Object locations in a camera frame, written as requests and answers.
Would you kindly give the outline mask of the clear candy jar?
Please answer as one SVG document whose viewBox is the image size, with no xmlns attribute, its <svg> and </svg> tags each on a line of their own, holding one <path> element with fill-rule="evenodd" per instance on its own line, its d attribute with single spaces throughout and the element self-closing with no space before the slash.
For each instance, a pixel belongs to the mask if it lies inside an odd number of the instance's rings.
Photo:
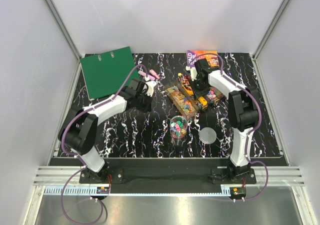
<svg viewBox="0 0 320 225">
<path fill-rule="evenodd" d="M 188 121 L 184 116 L 176 115 L 169 122 L 169 132 L 174 146 L 182 146 L 188 131 Z"/>
</svg>

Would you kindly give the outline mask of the round clear jar lid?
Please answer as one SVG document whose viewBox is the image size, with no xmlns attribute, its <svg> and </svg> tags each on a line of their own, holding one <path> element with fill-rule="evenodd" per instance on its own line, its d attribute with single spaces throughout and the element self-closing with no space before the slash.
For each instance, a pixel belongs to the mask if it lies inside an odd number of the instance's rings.
<svg viewBox="0 0 320 225">
<path fill-rule="evenodd" d="M 199 132 L 199 139 L 204 144 L 213 144 L 217 139 L 217 133 L 211 127 L 204 127 Z"/>
</svg>

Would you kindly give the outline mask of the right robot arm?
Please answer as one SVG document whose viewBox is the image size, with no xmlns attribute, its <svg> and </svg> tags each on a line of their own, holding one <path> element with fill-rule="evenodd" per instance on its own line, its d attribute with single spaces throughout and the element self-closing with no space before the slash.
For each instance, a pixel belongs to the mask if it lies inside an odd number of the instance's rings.
<svg viewBox="0 0 320 225">
<path fill-rule="evenodd" d="M 188 82 L 196 98 L 214 87 L 227 98 L 227 117 L 233 128 L 233 147 L 228 159 L 226 177 L 232 183 L 239 183 L 250 173 L 250 150 L 254 132 L 262 122 L 258 103 L 259 93 L 254 87 L 241 85 L 222 69 L 211 67 L 206 58 L 189 62 Z"/>
</svg>

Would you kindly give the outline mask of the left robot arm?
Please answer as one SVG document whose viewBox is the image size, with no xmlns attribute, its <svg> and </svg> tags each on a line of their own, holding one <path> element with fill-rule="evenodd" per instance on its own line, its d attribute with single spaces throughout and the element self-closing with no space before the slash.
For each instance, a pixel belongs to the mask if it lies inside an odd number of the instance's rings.
<svg viewBox="0 0 320 225">
<path fill-rule="evenodd" d="M 103 183 L 110 175 L 108 163 L 96 148 L 100 127 L 130 109 L 150 112 L 156 87 L 154 80 L 133 78 L 129 85 L 101 102 L 83 108 L 71 107 L 58 134 L 63 152 L 79 159 L 90 177 Z"/>
</svg>

